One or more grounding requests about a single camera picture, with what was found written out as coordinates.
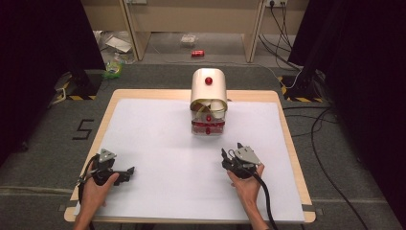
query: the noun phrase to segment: cable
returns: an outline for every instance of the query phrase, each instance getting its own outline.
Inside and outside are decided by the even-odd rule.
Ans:
[[[330,106],[299,106],[299,107],[285,107],[282,110],[299,109],[299,108],[331,108]]]
[[[284,117],[304,117],[304,118],[311,118],[311,119],[317,119],[317,117],[311,117],[311,116],[306,116],[306,115],[286,115]],[[332,123],[332,124],[338,124],[338,122],[332,122],[326,119],[319,119],[322,122],[328,122],[328,123]]]
[[[362,225],[364,226],[365,229],[368,230],[367,224],[364,222],[364,220],[362,220],[361,216],[358,214],[358,212],[355,210],[355,208],[352,206],[352,204],[350,203],[350,201],[346,198],[346,196],[340,191],[340,189],[337,187],[337,185],[334,183],[334,181],[332,181],[331,177],[328,175],[325,167],[323,166],[322,161],[319,158],[319,154],[315,148],[315,144],[314,144],[314,127],[316,126],[317,122],[320,120],[321,117],[324,116],[324,114],[326,114],[328,111],[330,110],[330,108],[327,108],[326,110],[324,110],[318,117],[317,120],[313,123],[313,126],[311,127],[311,146],[313,147],[313,151],[314,151],[314,155],[316,156],[317,162],[319,163],[320,168],[323,171],[323,174],[326,176],[327,180],[330,182],[330,184],[334,187],[334,189],[340,194],[340,196],[347,202],[347,204],[349,205],[349,207],[351,208],[351,210],[354,212],[354,214],[358,217],[359,221],[362,223]]]
[[[262,34],[262,36],[263,36],[263,39],[265,40],[265,41],[267,41],[270,45],[272,45],[272,46],[275,46],[275,47],[278,47],[277,45],[275,45],[274,43],[272,43],[271,41],[269,41],[267,38],[266,38],[266,36],[264,35],[264,34]],[[288,49],[284,49],[283,47],[279,47],[281,50],[285,50],[286,52],[291,52],[290,50],[288,50]]]
[[[260,37],[260,35],[259,35],[259,40],[260,40],[260,42],[262,43],[262,45],[265,47],[265,49],[266,49],[269,53],[271,53],[272,55],[274,55],[275,58],[280,59],[280,60],[283,61],[285,64],[287,64],[287,65],[289,65],[290,67],[293,68],[293,69],[282,68],[282,67],[280,67],[280,65],[278,64],[278,61],[277,61],[277,64],[278,64],[278,66],[279,66],[281,69],[289,70],[289,71],[299,71],[299,70],[300,70],[298,67],[294,66],[293,64],[291,64],[291,63],[288,62],[287,60],[283,59],[280,55],[278,55],[278,53],[274,52],[271,48],[269,48],[269,47],[265,44],[265,42],[262,40],[262,38]]]
[[[284,34],[283,29],[281,28],[281,26],[280,26],[280,24],[279,24],[279,22],[278,22],[278,19],[277,19],[277,17],[276,17],[275,14],[274,14],[273,9],[274,9],[274,4],[275,4],[275,2],[271,0],[271,3],[270,3],[270,4],[271,4],[271,14],[272,14],[272,16],[274,17],[274,20],[275,20],[275,22],[277,23],[278,29],[279,29],[280,32],[281,32],[281,38],[282,38],[282,40],[284,41],[284,43],[286,43],[286,45],[288,45],[288,46],[290,47],[290,49],[292,49],[292,46],[290,45],[290,42],[289,42],[289,38],[287,37],[287,35]]]
[[[274,218],[272,217],[271,213],[271,199],[269,197],[269,191],[268,187],[266,186],[265,182],[260,178],[260,176],[257,173],[252,173],[252,176],[255,177],[255,179],[259,182],[259,184],[262,186],[263,191],[265,192],[265,198],[266,198],[266,212],[269,217],[269,221],[274,228],[274,230],[278,230],[278,226],[274,221]]]

